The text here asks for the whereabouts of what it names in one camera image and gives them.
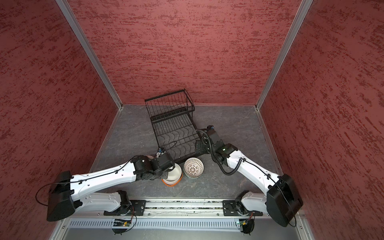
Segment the red white patterned bowl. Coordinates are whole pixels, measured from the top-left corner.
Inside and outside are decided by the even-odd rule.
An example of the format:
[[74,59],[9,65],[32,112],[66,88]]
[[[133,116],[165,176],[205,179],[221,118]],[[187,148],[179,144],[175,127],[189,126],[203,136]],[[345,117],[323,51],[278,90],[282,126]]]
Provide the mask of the red white patterned bowl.
[[184,167],[183,169],[191,169],[191,168],[196,168],[196,169],[202,169],[204,170],[204,164],[203,162],[198,159],[198,158],[189,158],[184,162]]

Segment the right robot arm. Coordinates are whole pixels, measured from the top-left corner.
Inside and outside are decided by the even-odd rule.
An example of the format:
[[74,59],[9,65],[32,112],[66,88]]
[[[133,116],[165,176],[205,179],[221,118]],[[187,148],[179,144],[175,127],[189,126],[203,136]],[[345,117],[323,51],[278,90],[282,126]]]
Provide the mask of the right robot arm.
[[224,175],[240,173],[264,194],[262,198],[254,197],[250,191],[240,195],[239,213],[243,209],[266,213],[282,227],[297,225],[296,214],[304,203],[289,175],[278,175],[256,164],[234,145],[225,144],[212,126],[196,132],[201,136],[196,147],[209,154]]

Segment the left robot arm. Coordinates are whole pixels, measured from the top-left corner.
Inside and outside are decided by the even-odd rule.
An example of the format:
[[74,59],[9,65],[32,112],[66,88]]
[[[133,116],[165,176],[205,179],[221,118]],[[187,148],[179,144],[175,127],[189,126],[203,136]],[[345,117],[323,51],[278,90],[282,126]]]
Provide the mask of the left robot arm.
[[106,216],[129,216],[134,207],[125,191],[105,194],[102,190],[140,180],[165,179],[176,167],[168,153],[158,158],[134,156],[126,163],[98,172],[72,175],[60,173],[50,185],[47,221],[56,222],[74,213],[102,211]]

